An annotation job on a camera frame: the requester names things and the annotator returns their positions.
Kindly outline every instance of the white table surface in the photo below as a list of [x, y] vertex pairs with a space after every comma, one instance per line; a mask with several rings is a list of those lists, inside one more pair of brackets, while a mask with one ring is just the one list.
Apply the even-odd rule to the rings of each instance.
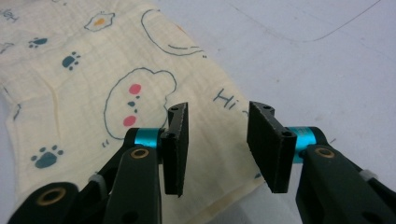
[[[252, 101], [284, 126], [317, 126], [332, 146], [396, 190], [396, 2], [156, 0]], [[13, 153], [0, 96], [0, 223], [14, 204]], [[265, 186], [211, 224], [301, 223], [290, 192]]]

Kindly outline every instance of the brass screw insert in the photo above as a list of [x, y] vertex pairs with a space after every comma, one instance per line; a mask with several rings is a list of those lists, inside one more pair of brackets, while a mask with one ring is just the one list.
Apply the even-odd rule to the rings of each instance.
[[37, 199], [37, 204], [47, 206], [59, 202], [66, 194], [66, 189], [58, 187], [42, 193]]
[[319, 156], [329, 158], [329, 159], [332, 159], [335, 156], [335, 154], [331, 150], [329, 150], [327, 148], [323, 148], [323, 147], [318, 147], [317, 149], [315, 149], [315, 152]]
[[138, 148], [136, 150], [134, 150], [133, 152], [131, 152], [131, 157], [134, 159], [142, 159], [147, 157], [147, 155], [149, 154], [149, 151], [145, 148]]

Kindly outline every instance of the screw hole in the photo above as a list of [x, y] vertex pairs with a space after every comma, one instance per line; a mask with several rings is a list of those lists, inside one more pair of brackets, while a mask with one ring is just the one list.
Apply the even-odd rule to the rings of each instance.
[[144, 151], [144, 150], [137, 150], [136, 153], [135, 153], [135, 155], [136, 155], [136, 157], [141, 157], [141, 156], [143, 156], [145, 153], [146, 153], [146, 151]]
[[325, 156], [330, 156], [330, 155], [332, 155], [332, 153], [330, 152], [330, 150], [326, 150], [326, 149], [321, 149], [319, 152], [320, 152], [320, 154], [323, 154], [323, 155], [325, 155]]
[[53, 192], [46, 194], [43, 199], [44, 199], [44, 201], [52, 201], [52, 200], [56, 199], [57, 197], [59, 197], [59, 192], [53, 191]]
[[369, 221], [370, 223], [374, 223], [374, 224], [381, 224], [384, 223], [381, 219], [381, 217], [375, 213], [371, 213], [371, 212], [363, 212], [361, 214], [367, 221]]
[[121, 220], [122, 223], [135, 223], [137, 221], [137, 219], [139, 218], [139, 215], [136, 213], [136, 211], [130, 211], [125, 213]]

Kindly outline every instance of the black plastic bracket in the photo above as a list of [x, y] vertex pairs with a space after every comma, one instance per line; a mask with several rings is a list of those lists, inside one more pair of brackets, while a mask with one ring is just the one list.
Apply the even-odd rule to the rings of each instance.
[[132, 128], [122, 147], [78, 192], [52, 183], [33, 192], [8, 223], [161, 223], [158, 165], [166, 194], [183, 194], [189, 145], [188, 104], [168, 109], [169, 128]]
[[296, 196], [303, 223], [396, 223], [394, 192], [378, 194], [359, 169], [330, 146], [309, 147]]
[[274, 114], [271, 106], [250, 102], [247, 143], [271, 191], [286, 193], [297, 136], [283, 127]]

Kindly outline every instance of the cartoon animal print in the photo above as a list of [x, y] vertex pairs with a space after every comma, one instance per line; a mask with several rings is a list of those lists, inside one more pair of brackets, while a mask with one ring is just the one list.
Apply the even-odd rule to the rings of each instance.
[[47, 38], [38, 38], [38, 37], [36, 37], [32, 41], [29, 41], [29, 48], [36, 49], [39, 46], [47, 43], [47, 40], [48, 40]]
[[41, 156], [33, 156], [31, 161], [35, 162], [35, 167], [38, 169], [43, 169], [50, 167], [55, 164], [58, 157], [64, 154], [63, 150], [60, 150], [58, 146], [53, 146], [50, 150], [47, 150], [46, 147], [42, 147], [38, 150]]
[[176, 56], [202, 52], [179, 26], [167, 21], [158, 10], [146, 11], [141, 23], [148, 38], [163, 52]]
[[64, 68], [68, 68], [70, 71], [74, 69], [74, 66], [79, 64], [78, 59], [81, 58], [76, 52], [72, 52], [69, 56], [65, 57], [62, 61]]
[[168, 71], [136, 68], [121, 78], [107, 96], [104, 119], [108, 134], [122, 140], [132, 127], [163, 127], [167, 98], [177, 88]]

